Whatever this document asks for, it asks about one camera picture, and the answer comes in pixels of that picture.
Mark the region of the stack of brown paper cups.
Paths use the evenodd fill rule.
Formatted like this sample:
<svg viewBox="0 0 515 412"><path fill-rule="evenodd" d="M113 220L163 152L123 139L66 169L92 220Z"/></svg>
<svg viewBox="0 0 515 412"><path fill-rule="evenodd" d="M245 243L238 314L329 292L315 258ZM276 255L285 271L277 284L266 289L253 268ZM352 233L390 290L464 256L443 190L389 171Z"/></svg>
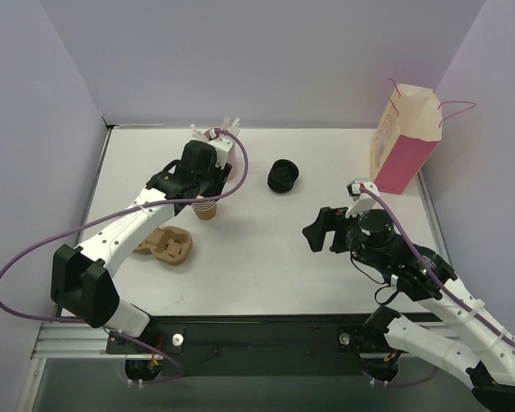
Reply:
<svg viewBox="0 0 515 412"><path fill-rule="evenodd" d="M209 221L215 218L217 213L216 201L194 202L191 207L197 218L202 221Z"/></svg>

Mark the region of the stack of black lids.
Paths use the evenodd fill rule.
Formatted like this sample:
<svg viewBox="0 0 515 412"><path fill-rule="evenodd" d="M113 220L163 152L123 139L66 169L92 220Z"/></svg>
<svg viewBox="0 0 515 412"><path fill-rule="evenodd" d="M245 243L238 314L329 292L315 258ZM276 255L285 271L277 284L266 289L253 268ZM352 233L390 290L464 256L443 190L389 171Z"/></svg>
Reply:
<svg viewBox="0 0 515 412"><path fill-rule="evenodd" d="M292 161L279 159L269 171L267 184L273 192L285 194L293 189L299 175L299 168Z"/></svg>

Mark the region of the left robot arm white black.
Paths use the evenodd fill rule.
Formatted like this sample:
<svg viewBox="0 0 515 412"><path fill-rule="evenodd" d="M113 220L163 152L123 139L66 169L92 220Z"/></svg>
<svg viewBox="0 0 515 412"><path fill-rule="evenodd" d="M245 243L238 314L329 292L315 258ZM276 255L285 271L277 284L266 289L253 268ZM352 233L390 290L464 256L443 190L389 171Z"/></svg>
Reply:
<svg viewBox="0 0 515 412"><path fill-rule="evenodd" d="M94 328L122 331L136 352L154 348L157 331L149 325L150 316L122 300L112 278L137 246L191 200L222 193L232 151L226 138L189 141L180 159L154 174L123 216L76 247L58 248L52 259L51 299Z"/></svg>

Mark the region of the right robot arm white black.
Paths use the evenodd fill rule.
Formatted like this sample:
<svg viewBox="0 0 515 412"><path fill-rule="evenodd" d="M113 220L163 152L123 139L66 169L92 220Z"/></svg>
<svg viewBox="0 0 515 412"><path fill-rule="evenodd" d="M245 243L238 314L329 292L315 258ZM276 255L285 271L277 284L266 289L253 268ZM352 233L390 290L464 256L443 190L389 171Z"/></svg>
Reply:
<svg viewBox="0 0 515 412"><path fill-rule="evenodd" d="M389 345L444 369L475 391L515 395L515 336L440 255L412 243L388 209L322 208L302 230L314 252L323 249L327 233L334 234L332 252L346 252L376 270L383 286L429 310L459 338L438 336L382 302L363 330L369 348Z"/></svg>

